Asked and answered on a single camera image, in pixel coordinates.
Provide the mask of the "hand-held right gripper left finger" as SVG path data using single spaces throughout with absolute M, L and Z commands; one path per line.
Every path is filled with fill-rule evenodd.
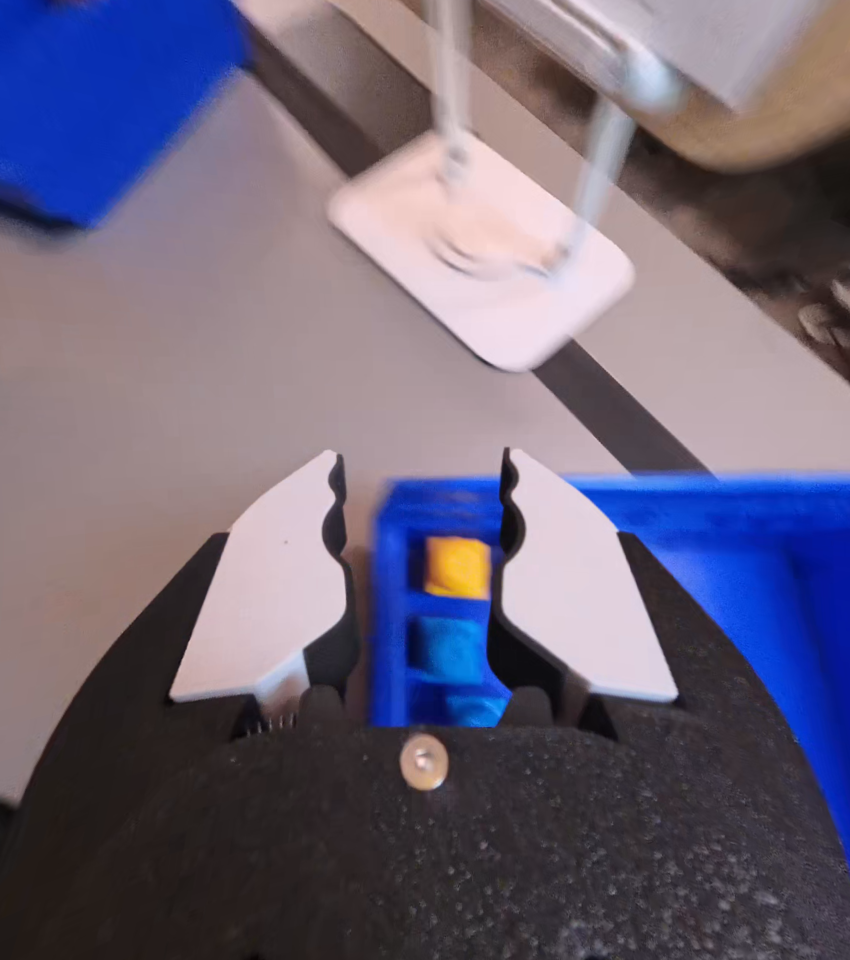
M 169 690 L 178 704 L 252 696 L 289 714 L 315 687 L 345 693 L 359 660 L 343 457 L 325 450 L 234 522 Z

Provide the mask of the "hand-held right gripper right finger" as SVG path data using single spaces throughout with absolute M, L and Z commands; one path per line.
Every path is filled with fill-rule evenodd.
M 492 578 L 488 662 L 553 715 L 593 697 L 671 707 L 678 686 L 616 524 L 523 450 L 503 451 L 503 558 Z

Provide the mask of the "pile of blocks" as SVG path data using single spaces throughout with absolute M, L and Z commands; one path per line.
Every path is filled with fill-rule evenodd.
M 416 723 L 491 728 L 509 700 L 487 656 L 492 550 L 476 538 L 428 536 L 421 596 L 407 630 L 408 714 Z

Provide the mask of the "blue plastic bin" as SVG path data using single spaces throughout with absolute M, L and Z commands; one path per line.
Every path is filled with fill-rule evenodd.
M 568 475 L 634 534 L 745 656 L 796 734 L 850 868 L 850 475 Z M 423 618 L 486 630 L 487 599 L 428 596 L 424 544 L 464 537 L 502 558 L 497 477 L 392 481 L 374 520 L 373 726 L 488 726 L 505 687 L 483 664 L 453 683 L 413 652 Z
M 0 209 L 92 229 L 247 59 L 228 1 L 0 1 Z

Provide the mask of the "white document stand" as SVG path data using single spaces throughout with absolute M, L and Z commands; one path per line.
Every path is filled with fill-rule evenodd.
M 599 220 L 635 131 L 659 146 L 638 180 L 676 199 L 675 156 L 728 179 L 790 167 L 850 132 L 850 2 L 800 31 L 759 92 L 696 76 L 632 2 L 486 2 L 588 90 L 593 106 L 574 199 L 551 197 L 470 130 L 472 2 L 431 2 L 432 126 L 332 200 L 332 223 L 461 342 L 493 367 L 524 372 L 615 305 L 636 270 Z

